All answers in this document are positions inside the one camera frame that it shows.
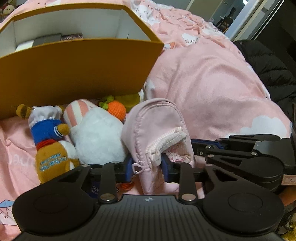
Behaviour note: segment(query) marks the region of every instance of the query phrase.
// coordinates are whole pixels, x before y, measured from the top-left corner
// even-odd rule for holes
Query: silver bolt
[[[115,196],[111,193],[104,193],[100,196],[100,198],[104,201],[112,201],[115,198]]]
[[[191,194],[191,193],[185,193],[185,194],[182,195],[181,198],[182,198],[183,200],[185,200],[185,201],[193,201],[193,200],[196,199],[196,196],[193,195],[193,194]]]

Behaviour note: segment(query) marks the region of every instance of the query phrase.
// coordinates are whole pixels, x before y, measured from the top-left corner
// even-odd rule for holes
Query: open box
[[[28,40],[82,33],[15,52]],[[0,119],[15,106],[70,103],[108,94],[137,93],[163,43],[128,7],[81,3],[45,7],[14,16],[0,29]]]

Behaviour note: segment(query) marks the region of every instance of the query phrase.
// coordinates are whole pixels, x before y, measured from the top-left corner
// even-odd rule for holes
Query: black jacket
[[[271,100],[277,103],[292,121],[292,103],[296,103],[295,77],[284,63],[259,41],[238,40],[234,44],[266,86]]]

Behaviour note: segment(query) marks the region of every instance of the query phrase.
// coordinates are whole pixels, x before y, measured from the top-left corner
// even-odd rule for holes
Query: crocheted carrot
[[[105,98],[105,101],[99,102],[99,106],[104,110],[108,111],[111,115],[115,116],[121,122],[126,117],[126,108],[122,103],[114,100],[114,96],[110,95]]]

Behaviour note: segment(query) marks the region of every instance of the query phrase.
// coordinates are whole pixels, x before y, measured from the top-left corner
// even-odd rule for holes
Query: pink blanket
[[[211,23],[150,0],[28,0],[12,15],[49,4],[110,2],[130,7],[165,43],[145,86],[147,98],[167,98],[181,110],[192,138],[230,134],[290,135],[290,121],[238,49]],[[0,27],[11,16],[0,24]],[[36,149],[26,121],[0,121],[0,240],[19,234],[14,200],[39,185]]]

